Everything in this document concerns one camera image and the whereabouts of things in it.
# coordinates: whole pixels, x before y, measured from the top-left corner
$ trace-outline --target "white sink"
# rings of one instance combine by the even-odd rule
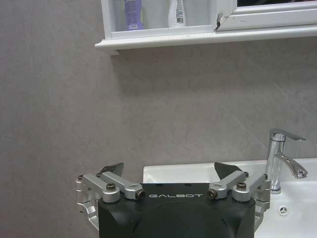
[[[317,159],[298,159],[309,172],[307,178],[295,179],[287,166],[281,173],[280,194],[271,195],[271,208],[255,238],[317,238]],[[266,161],[228,162],[250,175],[263,173]],[[147,166],[143,170],[143,183],[214,182],[219,177],[214,164]]]

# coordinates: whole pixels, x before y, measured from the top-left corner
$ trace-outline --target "bottle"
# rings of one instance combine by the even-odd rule
[[[142,0],[124,0],[127,31],[143,30]]]
[[[186,26],[183,0],[170,0],[168,27]]]

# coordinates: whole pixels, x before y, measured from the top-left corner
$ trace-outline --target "logo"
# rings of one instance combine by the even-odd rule
[[[165,195],[165,194],[150,194],[149,198],[192,198],[192,197],[202,197],[202,194],[175,194],[175,195]]]

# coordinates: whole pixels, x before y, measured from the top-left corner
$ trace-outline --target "faucet handle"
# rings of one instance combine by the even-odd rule
[[[281,141],[285,141],[286,137],[291,138],[292,140],[295,140],[295,141],[305,141],[306,140],[305,138],[303,138],[301,136],[289,133],[287,131],[284,131],[284,130],[281,130],[278,128],[273,128],[269,131],[269,138],[271,140],[281,142]]]

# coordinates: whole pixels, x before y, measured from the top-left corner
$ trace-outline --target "faucet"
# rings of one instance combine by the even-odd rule
[[[283,162],[288,166],[292,175],[296,179],[306,178],[308,172],[303,166],[297,163],[294,159],[287,157],[284,154],[286,138],[295,141],[305,141],[305,138],[288,133],[287,131],[273,128],[269,132],[268,155],[266,162],[266,174],[271,180],[271,193],[281,193],[280,172]]]

